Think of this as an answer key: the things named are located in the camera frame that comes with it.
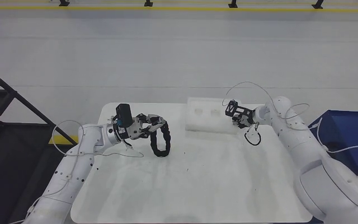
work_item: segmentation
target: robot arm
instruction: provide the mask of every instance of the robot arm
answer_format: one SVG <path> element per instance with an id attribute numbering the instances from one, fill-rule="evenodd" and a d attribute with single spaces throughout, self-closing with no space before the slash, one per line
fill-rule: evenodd
<path id="1" fill-rule="evenodd" d="M 79 144 L 63 157 L 37 205 L 29 209 L 31 214 L 24 224 L 62 224 L 95 163 L 95 155 L 120 142 L 131 147 L 125 139 L 148 138 L 158 128 L 167 127 L 166 121 L 157 115 L 139 114 L 132 118 L 128 104 L 120 104 L 116 112 L 110 124 L 79 128 Z M 143 128 L 143 123 L 151 125 Z"/>
<path id="2" fill-rule="evenodd" d="M 232 100 L 225 113 L 239 128 L 254 124 L 272 126 L 298 170 L 295 192 L 313 216 L 325 224 L 357 223 L 357 176 L 328 155 L 291 109 L 289 99 L 277 97 L 254 110 L 240 107 Z"/>

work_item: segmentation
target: blue bin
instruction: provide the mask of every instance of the blue bin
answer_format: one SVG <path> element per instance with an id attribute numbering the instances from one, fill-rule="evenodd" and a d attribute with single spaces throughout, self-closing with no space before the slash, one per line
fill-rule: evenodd
<path id="1" fill-rule="evenodd" d="M 319 127 L 319 138 L 330 151 L 338 151 L 358 145 L 358 111 L 327 110 L 313 124 L 322 118 Z M 311 129 L 317 138 L 317 128 Z M 358 175 L 358 148 L 330 153 L 330 156 L 351 169 Z"/>

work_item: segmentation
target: black cable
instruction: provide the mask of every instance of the black cable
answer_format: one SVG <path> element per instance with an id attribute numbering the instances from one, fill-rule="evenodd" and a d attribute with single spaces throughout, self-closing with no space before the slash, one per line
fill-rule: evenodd
<path id="1" fill-rule="evenodd" d="M 155 132 L 151 132 L 150 134 L 150 146 L 152 147 L 152 150 L 154 152 L 154 154 L 157 157 L 166 157 L 169 155 L 170 153 L 170 131 L 169 131 L 169 126 L 168 126 L 168 122 L 166 122 L 163 126 L 161 126 L 161 131 L 163 133 L 163 138 L 166 141 L 166 149 L 165 151 L 160 151 L 158 149 L 157 146 L 157 131 Z"/>
<path id="2" fill-rule="evenodd" d="M 246 134 L 247 134 L 247 132 L 245 132 L 245 134 L 244 134 L 245 139 L 246 139 L 246 141 L 247 141 L 248 143 L 250 143 L 251 145 L 253 145 L 253 146 L 258 146 L 258 145 L 261 143 L 261 135 L 259 134 L 259 132 L 257 132 L 258 137 L 259 137 L 257 144 L 253 144 L 252 142 L 250 142 L 250 141 L 247 139 Z"/>

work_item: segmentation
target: tabletop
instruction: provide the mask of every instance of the tabletop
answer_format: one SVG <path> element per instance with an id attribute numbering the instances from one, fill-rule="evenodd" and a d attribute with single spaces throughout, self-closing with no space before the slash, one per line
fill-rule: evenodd
<path id="1" fill-rule="evenodd" d="M 119 103 L 102 108 L 99 124 Z M 129 141 L 143 158 L 96 156 L 71 210 L 76 223 L 308 222 L 312 215 L 293 189 L 294 165 L 271 127 L 262 143 L 238 134 L 185 131 L 186 104 L 130 103 L 132 116 L 158 114 L 168 121 L 171 152 L 159 158 L 149 139 Z M 245 105 L 253 109 L 256 105 Z M 164 149 L 162 133 L 158 148 Z M 105 154 L 137 155 L 123 144 Z"/>

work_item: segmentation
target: floor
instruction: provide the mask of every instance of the floor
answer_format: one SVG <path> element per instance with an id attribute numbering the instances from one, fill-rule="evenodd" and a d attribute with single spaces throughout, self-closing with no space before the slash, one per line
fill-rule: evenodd
<path id="1" fill-rule="evenodd" d="M 108 102 L 222 98 L 242 81 L 309 103 L 302 117 L 310 123 L 328 109 L 358 110 L 357 20 L 315 12 L 4 10 L 1 77 L 55 123 L 97 123 Z M 269 99 L 250 85 L 229 97 Z M 16 103 L 2 120 L 39 122 Z M 77 133 L 75 124 L 62 127 Z"/>

